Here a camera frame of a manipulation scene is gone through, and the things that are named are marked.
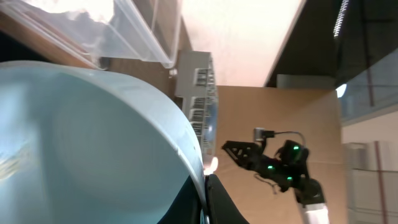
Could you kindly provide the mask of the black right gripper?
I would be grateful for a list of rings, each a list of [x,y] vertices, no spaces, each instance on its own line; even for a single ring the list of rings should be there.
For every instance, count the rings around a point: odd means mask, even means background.
[[[221,148],[239,167],[254,171],[264,179],[278,182],[276,168],[279,163],[263,154],[262,148],[256,143],[226,141]],[[208,175],[205,184],[210,223],[249,224],[216,175]],[[200,224],[201,210],[196,187],[191,177],[188,177],[158,224]]]

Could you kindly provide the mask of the light blue rice bowl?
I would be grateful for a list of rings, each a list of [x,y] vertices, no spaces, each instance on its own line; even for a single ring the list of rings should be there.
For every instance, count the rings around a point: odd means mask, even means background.
[[[181,109],[138,78],[1,64],[1,222],[158,223],[203,160]]]

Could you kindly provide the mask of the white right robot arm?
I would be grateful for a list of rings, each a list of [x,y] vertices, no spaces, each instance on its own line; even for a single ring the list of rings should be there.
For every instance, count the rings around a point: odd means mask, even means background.
[[[264,154],[267,143],[226,141],[222,149],[241,168],[253,171],[262,179],[273,181],[281,193],[294,189],[296,203],[304,223],[329,223],[328,208],[320,183],[311,178],[307,168],[309,150],[286,140],[274,157]],[[210,223],[247,223],[219,178],[206,178],[206,199]]]

